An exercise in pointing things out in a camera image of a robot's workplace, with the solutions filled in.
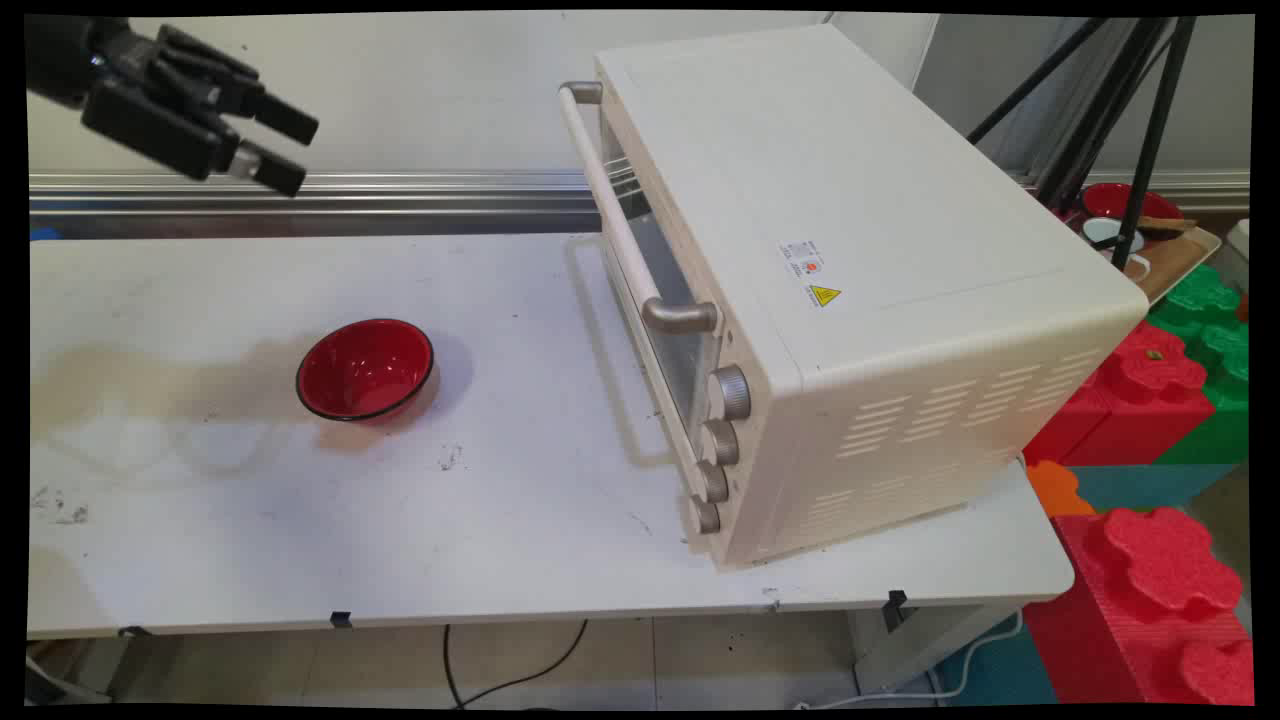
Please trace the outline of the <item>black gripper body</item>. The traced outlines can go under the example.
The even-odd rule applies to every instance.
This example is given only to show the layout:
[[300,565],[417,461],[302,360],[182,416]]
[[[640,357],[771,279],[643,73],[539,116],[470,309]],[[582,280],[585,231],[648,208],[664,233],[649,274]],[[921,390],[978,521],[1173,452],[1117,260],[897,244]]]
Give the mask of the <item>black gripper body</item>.
[[124,17],[27,17],[27,88],[69,109],[155,109],[146,94],[155,54]]

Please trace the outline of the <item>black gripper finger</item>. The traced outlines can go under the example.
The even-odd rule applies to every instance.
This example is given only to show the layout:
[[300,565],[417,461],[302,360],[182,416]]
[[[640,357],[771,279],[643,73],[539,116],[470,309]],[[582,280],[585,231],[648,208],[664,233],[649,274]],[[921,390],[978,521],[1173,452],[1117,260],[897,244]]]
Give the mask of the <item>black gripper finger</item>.
[[319,120],[269,92],[255,68],[175,26],[151,40],[146,94],[155,102],[189,119],[242,117],[303,146],[314,141]]
[[118,79],[90,91],[82,126],[192,181],[234,176],[292,199],[307,176],[300,164],[244,138],[220,117],[189,119]]

